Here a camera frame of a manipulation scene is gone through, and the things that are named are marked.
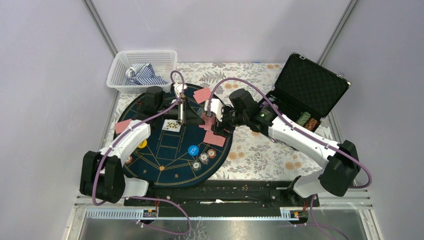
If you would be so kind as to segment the dealt red card top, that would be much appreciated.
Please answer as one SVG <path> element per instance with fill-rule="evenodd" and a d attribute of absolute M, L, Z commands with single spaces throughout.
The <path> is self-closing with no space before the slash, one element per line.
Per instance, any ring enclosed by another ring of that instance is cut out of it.
<path fill-rule="evenodd" d="M 193 97 L 198 104 L 204 103 L 210 98 L 211 90 L 209 87 L 205 87 L 193 92 Z"/>

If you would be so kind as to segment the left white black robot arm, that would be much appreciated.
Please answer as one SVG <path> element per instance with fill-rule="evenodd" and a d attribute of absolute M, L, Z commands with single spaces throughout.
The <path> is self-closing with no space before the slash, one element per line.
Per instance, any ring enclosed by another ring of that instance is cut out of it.
<path fill-rule="evenodd" d="M 168 102 L 165 91 L 151 86 L 139 97 L 139 104 L 125 129 L 106 147 L 88 151 L 83 156 L 79 191 L 89 196 L 95 206 L 121 199 L 136 198 L 148 206 L 155 200 L 149 182 L 127 177 L 123 166 L 138 146 L 147 140 L 163 120 L 176 120 L 179 124 L 200 125 L 204 121 L 190 108 L 185 99 L 187 85 L 175 83 L 171 90 L 175 100 Z"/>

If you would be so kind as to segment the dealt red cards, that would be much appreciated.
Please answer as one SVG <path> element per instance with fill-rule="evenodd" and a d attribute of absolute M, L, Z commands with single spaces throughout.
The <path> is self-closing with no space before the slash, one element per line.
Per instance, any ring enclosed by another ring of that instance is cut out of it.
<path fill-rule="evenodd" d="M 220 135 L 215 135 L 212 131 L 206 131 L 203 142 L 218 147 L 223 147 L 226 142 L 226 138 Z"/>

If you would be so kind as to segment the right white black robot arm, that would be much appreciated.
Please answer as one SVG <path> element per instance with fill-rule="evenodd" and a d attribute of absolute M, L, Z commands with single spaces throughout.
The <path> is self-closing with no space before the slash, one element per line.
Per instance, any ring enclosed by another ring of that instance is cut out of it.
<path fill-rule="evenodd" d="M 354 179 L 362 167 L 352 142 L 339 143 L 321 137 L 289 119 L 268 98 L 264 99 L 266 105 L 260 105 L 243 88 L 234 91 L 230 100 L 230 106 L 211 95 L 205 101 L 207 116 L 215 115 L 214 133 L 224 136 L 238 126 L 248 126 L 306 154 L 321 167 L 319 171 L 297 176 L 290 183 L 286 198 L 291 205 L 299 206 L 307 197 L 320 193 L 343 197 L 354 188 Z"/>

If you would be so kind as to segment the dealt red card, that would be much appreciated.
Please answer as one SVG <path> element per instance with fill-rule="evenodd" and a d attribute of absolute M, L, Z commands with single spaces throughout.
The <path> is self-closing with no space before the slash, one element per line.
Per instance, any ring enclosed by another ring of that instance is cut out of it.
<path fill-rule="evenodd" d="M 127 119 L 127 120 L 123 120 L 123 121 L 119 121 L 114 125 L 114 130 L 115 133 L 117 135 L 119 135 L 120 133 L 122 133 L 127 127 L 128 125 L 131 123 L 131 119 Z"/>
<path fill-rule="evenodd" d="M 210 98 L 211 90 L 209 87 L 205 87 L 193 92 L 193 97 L 198 104 L 204 103 Z"/>

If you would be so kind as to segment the yellow big blind button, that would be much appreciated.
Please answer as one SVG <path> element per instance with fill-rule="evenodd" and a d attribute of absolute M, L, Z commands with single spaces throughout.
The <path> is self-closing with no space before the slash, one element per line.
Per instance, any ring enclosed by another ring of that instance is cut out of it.
<path fill-rule="evenodd" d="M 143 149 L 143 148 L 145 148 L 147 146 L 147 140 L 145 139 L 145 140 L 143 140 L 137 147 L 139 148 L 139 149 Z"/>

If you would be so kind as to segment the red playing card deck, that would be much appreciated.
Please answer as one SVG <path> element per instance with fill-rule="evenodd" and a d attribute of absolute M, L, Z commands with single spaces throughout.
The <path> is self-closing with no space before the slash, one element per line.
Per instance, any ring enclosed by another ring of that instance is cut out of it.
<path fill-rule="evenodd" d="M 203 113 L 201 118 L 204 120 L 204 124 L 200 124 L 199 127 L 206 131 L 211 131 L 212 126 L 215 124 L 215 115 L 213 114 L 212 116 L 207 116 L 205 113 Z"/>

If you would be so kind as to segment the red white chip stack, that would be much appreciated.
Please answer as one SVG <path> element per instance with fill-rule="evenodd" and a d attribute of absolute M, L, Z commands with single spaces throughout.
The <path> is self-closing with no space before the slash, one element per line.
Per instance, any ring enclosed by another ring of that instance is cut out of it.
<path fill-rule="evenodd" d="M 209 157 L 210 159 L 213 159 L 213 158 L 215 158 L 215 157 L 216 157 L 217 152 L 216 152 L 214 149 L 209 149 L 209 150 L 207 151 L 207 155 L 208 155 L 208 157 Z"/>

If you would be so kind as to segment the blue ten chip stack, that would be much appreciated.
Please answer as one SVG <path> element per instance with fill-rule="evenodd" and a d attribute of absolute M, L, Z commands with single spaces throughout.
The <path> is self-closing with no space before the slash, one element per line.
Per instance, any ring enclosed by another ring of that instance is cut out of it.
<path fill-rule="evenodd" d="M 207 153 L 202 153 L 199 155 L 199 161 L 203 165 L 207 165 L 209 162 L 209 155 Z"/>

